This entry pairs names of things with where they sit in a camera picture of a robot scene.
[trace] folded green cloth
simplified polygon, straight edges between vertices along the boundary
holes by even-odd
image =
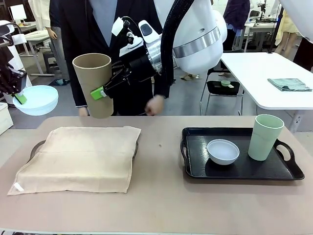
[[[311,92],[312,89],[298,78],[268,79],[268,81],[283,92]]]

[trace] towel on tray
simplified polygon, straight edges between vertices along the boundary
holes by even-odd
[[[8,195],[66,190],[126,193],[140,131],[130,126],[58,128],[17,172]]]
[[[283,92],[312,91],[310,87],[307,87],[305,83],[301,82],[298,78],[278,78],[278,79],[268,79],[268,81]]]

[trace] person's hand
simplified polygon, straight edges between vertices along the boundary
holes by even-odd
[[[51,29],[51,28],[47,28],[48,30],[48,34],[49,34],[49,37],[56,40],[58,38],[57,34]]]
[[[78,108],[78,113],[79,113],[80,117],[88,117],[89,116],[88,109],[86,107]]]
[[[150,99],[145,108],[146,114],[148,116],[154,116],[160,114],[164,106],[164,97],[161,95],[156,95]]]

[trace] tray handle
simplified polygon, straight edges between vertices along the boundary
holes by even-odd
[[[284,155],[279,150],[277,150],[277,146],[279,146],[279,145],[284,146],[289,151],[290,159],[288,161],[285,161]],[[302,170],[299,168],[299,166],[295,162],[295,156],[294,156],[294,152],[293,152],[292,148],[290,148],[290,146],[288,144],[281,142],[279,140],[276,140],[274,147],[275,147],[275,150],[278,152],[279,156],[281,157],[281,159],[286,164],[290,173],[293,175],[294,179],[296,179],[296,180],[304,179],[304,174],[303,174]]]
[[[288,150],[288,152],[290,154],[290,159],[288,161],[292,160],[293,162],[295,162],[294,152],[293,152],[292,148],[290,148],[290,146],[288,144],[286,144],[286,143],[284,143],[284,142],[282,142],[280,140],[276,140],[275,144],[274,144],[274,147],[275,147],[276,150],[277,150],[277,146],[279,146],[279,145],[284,146]]]
[[[41,145],[43,145],[44,143],[45,143],[45,141],[40,141],[38,144],[36,144],[36,145],[33,147],[33,149],[31,150],[30,157],[29,157],[29,160],[27,161],[27,163],[30,162],[30,160],[32,160],[32,159],[34,158],[37,149],[38,149]]]
[[[184,142],[184,140],[182,140],[182,141],[180,142],[180,151],[181,151],[181,154],[182,154],[182,156],[183,156],[183,158],[184,158],[184,162],[185,162],[185,167],[186,167],[186,169],[187,169],[187,168],[190,169],[190,167],[189,167],[189,161],[188,161],[188,158],[187,158],[186,155],[185,155],[184,148],[186,148],[186,153],[187,153],[187,155],[188,155],[187,145],[186,145],[186,143]]]

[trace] tan paper cup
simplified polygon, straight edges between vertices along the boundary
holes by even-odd
[[[113,113],[113,100],[108,96],[94,100],[90,94],[105,85],[112,76],[111,58],[104,54],[91,53],[80,55],[73,60],[78,81],[82,87],[90,115],[107,118]]]

